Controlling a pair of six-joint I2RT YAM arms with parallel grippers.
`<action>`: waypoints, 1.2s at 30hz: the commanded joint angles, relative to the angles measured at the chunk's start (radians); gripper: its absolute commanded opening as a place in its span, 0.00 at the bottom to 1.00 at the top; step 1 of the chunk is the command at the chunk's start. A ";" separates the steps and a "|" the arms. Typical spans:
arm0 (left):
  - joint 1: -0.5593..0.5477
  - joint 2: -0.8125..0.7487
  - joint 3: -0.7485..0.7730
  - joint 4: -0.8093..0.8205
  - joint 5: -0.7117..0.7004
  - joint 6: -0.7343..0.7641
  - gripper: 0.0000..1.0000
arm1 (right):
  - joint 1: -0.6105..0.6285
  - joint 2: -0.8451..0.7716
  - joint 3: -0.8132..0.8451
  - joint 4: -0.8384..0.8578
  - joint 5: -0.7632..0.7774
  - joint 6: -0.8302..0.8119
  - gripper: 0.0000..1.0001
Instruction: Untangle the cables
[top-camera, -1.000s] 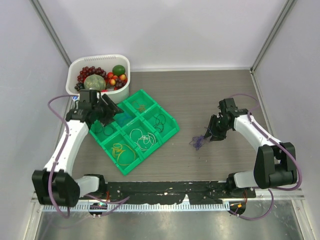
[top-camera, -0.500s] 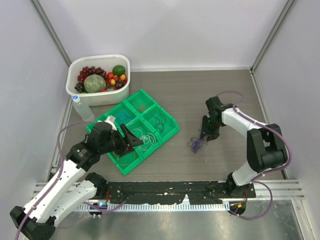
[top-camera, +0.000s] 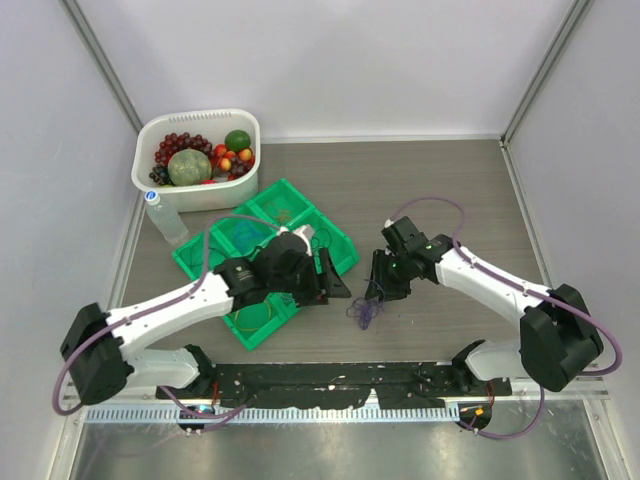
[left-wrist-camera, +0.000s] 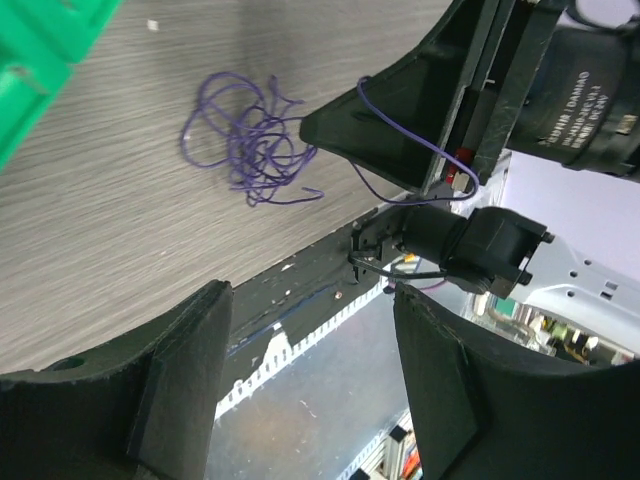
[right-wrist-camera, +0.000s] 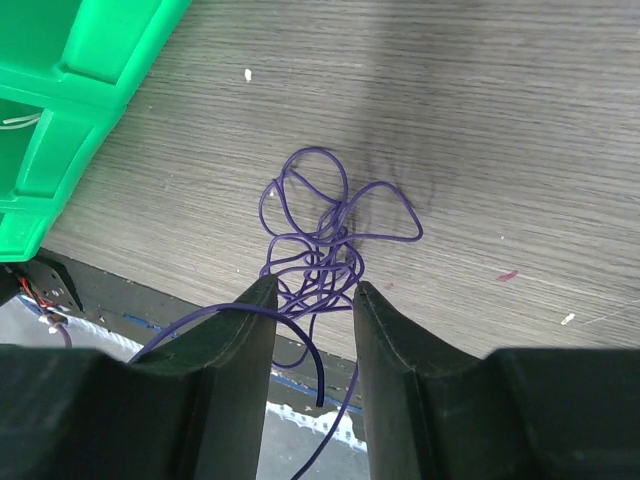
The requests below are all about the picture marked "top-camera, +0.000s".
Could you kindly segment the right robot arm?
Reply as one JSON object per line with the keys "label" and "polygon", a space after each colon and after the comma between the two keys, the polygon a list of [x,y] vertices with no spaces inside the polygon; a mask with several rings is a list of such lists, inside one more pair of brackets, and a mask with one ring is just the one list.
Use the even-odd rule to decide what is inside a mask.
{"label": "right robot arm", "polygon": [[575,288],[528,283],[447,235],[428,238],[408,217],[386,221],[382,235],[387,245],[372,255],[366,300],[402,300],[410,295],[412,281],[428,280],[476,300],[518,332],[513,342],[475,341],[452,359],[451,380],[460,393],[472,395],[489,380],[518,376],[559,392],[603,352]]}

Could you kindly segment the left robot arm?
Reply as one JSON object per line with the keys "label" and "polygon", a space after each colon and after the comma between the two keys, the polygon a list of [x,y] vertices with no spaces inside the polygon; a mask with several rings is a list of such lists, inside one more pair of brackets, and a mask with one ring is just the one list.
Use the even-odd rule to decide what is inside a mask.
{"label": "left robot arm", "polygon": [[151,344],[201,321],[288,294],[298,307],[348,298],[327,249],[311,247],[305,228],[280,231],[245,257],[224,260],[196,281],[151,300],[104,311],[82,307],[60,348],[62,377],[71,378],[81,405],[105,402],[122,390],[153,384],[205,397],[213,385],[211,362],[192,347],[157,351]]}

